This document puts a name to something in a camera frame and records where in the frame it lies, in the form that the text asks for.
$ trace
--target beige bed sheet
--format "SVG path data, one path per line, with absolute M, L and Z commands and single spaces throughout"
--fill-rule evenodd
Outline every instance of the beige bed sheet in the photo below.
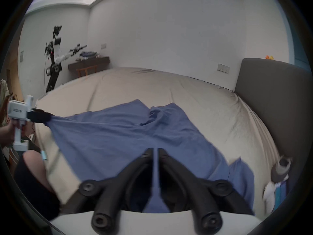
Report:
M 174 102 L 229 163 L 241 157 L 254 173 L 253 210 L 258 218 L 264 219 L 262 194 L 279 154 L 264 123 L 234 92 L 167 72 L 113 68 L 64 84 L 36 105 L 66 117 L 135 99 L 149 108 Z M 48 157 L 48 180 L 65 203 L 81 182 L 54 142 L 50 129 L 43 124 L 35 127 L 41 149 Z

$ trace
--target white handheld device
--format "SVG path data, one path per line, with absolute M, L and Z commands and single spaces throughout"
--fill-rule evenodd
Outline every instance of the white handheld device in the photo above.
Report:
M 25 125 L 29 119 L 27 118 L 27 112 L 30 112 L 33 104 L 33 96 L 28 95 L 26 102 L 20 102 L 16 100 L 9 101 L 7 106 L 7 115 L 12 119 L 19 120 L 20 129 L 15 128 L 13 149 L 16 151 L 27 151 L 28 140 L 21 139 L 22 125 Z

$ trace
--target white wall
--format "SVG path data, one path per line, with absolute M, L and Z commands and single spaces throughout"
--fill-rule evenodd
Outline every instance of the white wall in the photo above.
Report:
M 62 25 L 60 31 L 61 51 L 67 52 L 78 43 L 87 44 L 89 9 L 80 7 L 50 8 L 30 14 L 26 17 L 18 47 L 18 55 L 24 51 L 24 61 L 18 59 L 18 75 L 23 96 L 34 96 L 34 100 L 43 95 L 49 78 L 45 74 L 46 42 L 52 40 L 53 27 Z M 67 65 L 75 62 L 77 56 L 62 63 L 56 87 L 73 79 Z M 47 60 L 46 68 L 51 65 Z
M 243 0 L 246 16 L 245 58 L 265 58 L 294 64 L 290 27 L 277 0 Z
M 88 49 L 109 55 L 113 67 L 156 69 L 234 89 L 245 32 L 242 0 L 103 0 L 90 11 Z M 229 74 L 217 71 L 218 63 L 230 66 Z

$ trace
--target upholstered headboard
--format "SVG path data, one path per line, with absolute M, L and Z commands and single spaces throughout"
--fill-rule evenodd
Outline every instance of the upholstered headboard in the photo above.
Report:
M 263 120 L 280 154 L 292 157 L 292 188 L 312 145 L 312 74 L 280 61 L 246 58 L 241 63 L 235 93 Z

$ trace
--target black cable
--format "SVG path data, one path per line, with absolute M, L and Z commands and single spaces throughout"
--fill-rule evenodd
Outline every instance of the black cable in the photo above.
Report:
M 44 69 L 44 94 L 45 94 L 45 78 L 46 78 L 46 76 L 45 76 L 45 73 L 46 73 L 46 63 L 47 63 L 47 55 L 46 55 L 46 61 L 45 61 L 45 69 Z

